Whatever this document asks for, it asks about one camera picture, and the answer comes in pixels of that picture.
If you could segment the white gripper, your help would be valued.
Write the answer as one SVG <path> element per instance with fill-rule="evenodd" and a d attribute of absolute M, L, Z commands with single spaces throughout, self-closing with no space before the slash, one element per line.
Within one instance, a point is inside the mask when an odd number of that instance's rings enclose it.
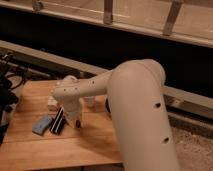
<path fill-rule="evenodd" d="M 76 120 L 79 120 L 81 124 L 83 123 L 82 107 L 79 100 L 65 101 L 62 106 L 69 127 L 72 127 L 71 122 Z"/>

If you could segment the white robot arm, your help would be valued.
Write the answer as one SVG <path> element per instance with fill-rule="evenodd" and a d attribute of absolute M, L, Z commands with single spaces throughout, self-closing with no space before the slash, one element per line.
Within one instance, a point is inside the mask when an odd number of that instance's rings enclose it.
<path fill-rule="evenodd" d="M 165 71 L 151 59 L 131 60 L 82 81 L 65 77 L 53 91 L 70 119 L 79 99 L 105 94 L 125 171 L 181 171 L 163 97 Z"/>

